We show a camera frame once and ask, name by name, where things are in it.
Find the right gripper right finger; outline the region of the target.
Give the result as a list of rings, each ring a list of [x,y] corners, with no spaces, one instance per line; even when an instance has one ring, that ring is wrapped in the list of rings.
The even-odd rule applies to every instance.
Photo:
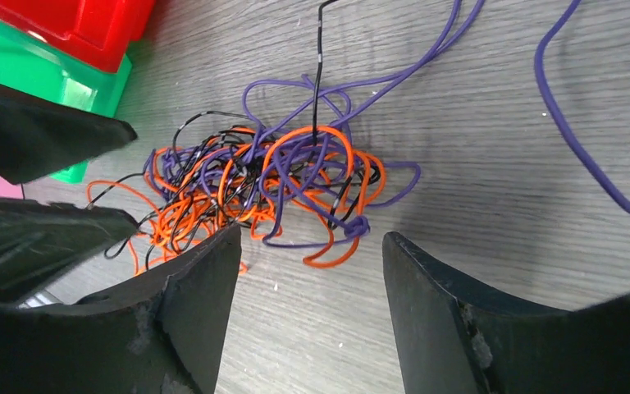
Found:
[[[489,286],[397,232],[383,272],[407,393],[630,393],[630,294],[568,311]]]

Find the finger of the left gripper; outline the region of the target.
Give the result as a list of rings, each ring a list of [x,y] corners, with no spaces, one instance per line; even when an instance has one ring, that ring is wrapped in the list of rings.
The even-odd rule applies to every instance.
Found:
[[[24,302],[137,226],[120,209],[0,198],[0,302]]]
[[[27,183],[137,140],[127,122],[0,84],[0,176]]]

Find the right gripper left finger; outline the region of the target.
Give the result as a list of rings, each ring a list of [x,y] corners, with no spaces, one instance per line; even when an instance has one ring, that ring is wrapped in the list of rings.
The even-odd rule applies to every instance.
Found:
[[[240,268],[241,232],[73,305],[0,303],[0,393],[212,393]]]

